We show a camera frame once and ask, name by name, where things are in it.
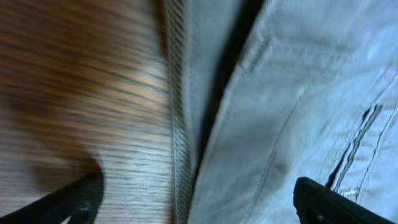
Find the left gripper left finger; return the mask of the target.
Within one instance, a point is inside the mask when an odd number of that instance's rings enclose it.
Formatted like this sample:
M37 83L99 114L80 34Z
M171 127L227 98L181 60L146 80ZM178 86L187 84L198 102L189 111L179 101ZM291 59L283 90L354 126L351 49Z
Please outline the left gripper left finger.
M104 177L90 173L51 194L1 217L3 224L93 224L104 198Z

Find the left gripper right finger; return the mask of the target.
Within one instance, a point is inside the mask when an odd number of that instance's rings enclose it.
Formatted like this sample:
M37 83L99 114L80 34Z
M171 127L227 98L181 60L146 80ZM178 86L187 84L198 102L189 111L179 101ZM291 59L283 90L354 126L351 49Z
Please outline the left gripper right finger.
M307 177L297 179L293 204L301 224L394 224Z

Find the grey cotton shorts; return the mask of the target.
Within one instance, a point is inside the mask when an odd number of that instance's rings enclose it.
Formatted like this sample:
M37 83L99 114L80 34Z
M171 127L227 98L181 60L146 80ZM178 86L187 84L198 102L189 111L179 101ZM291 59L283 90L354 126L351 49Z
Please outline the grey cotton shorts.
M298 223L308 177L397 221L397 2L166 1L176 223Z

